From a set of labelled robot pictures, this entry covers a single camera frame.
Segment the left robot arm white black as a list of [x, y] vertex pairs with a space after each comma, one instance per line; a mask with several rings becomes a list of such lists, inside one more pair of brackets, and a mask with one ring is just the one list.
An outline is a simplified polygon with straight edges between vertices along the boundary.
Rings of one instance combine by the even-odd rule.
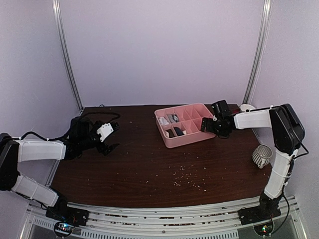
[[92, 122], [87, 117], [75, 117], [69, 130], [59, 138], [44, 138], [35, 132], [27, 132], [21, 137], [0, 135], [0, 189], [12, 191], [24, 198], [38, 202], [48, 218], [73, 226], [85, 226], [87, 210], [68, 206], [67, 198], [61, 193], [44, 186], [18, 171], [18, 164], [39, 160], [73, 160], [88, 149], [97, 149], [108, 155], [117, 145], [105, 141], [119, 129], [114, 121]]

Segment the navy and cream underwear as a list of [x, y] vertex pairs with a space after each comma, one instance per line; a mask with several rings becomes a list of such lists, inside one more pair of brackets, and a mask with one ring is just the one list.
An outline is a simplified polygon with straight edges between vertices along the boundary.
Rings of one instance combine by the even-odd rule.
[[174, 131], [177, 136], [183, 136], [184, 132], [179, 127], [174, 127]]

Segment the pink divided organizer box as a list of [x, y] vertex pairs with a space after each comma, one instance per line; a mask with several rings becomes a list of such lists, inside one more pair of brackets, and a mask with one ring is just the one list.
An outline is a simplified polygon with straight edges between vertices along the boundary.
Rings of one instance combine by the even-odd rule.
[[[213, 118], [212, 112], [203, 104], [196, 103], [190, 105], [182, 105], [159, 109], [154, 112], [157, 127], [162, 136], [163, 142], [167, 148], [175, 148], [192, 144], [211, 138], [215, 138], [213, 133], [201, 132], [201, 122], [203, 118]], [[177, 114], [179, 122], [170, 123], [167, 114]], [[160, 125], [159, 117], [165, 117], [169, 125]], [[183, 132], [183, 136], [177, 136], [174, 127], [179, 127]], [[168, 138], [165, 131], [171, 129], [175, 135], [174, 138]]]

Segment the grey boxer briefs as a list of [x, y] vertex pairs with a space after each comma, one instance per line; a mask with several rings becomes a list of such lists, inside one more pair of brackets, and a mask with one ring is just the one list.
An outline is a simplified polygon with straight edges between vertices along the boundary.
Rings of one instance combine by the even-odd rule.
[[178, 118], [177, 114], [167, 114], [167, 118], [168, 118], [170, 123], [179, 122], [179, 118]]

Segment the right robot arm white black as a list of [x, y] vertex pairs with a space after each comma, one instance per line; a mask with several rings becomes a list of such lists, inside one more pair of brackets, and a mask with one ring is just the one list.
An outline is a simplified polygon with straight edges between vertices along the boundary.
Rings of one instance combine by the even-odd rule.
[[213, 115], [201, 120], [202, 132], [228, 138], [235, 130], [268, 130], [272, 135], [275, 155], [268, 182], [257, 206], [242, 208], [238, 216], [242, 225], [271, 220], [281, 215], [279, 202], [285, 198], [284, 189], [292, 175], [295, 161], [302, 148], [306, 131], [291, 104], [282, 104], [233, 113], [225, 100], [212, 104]]

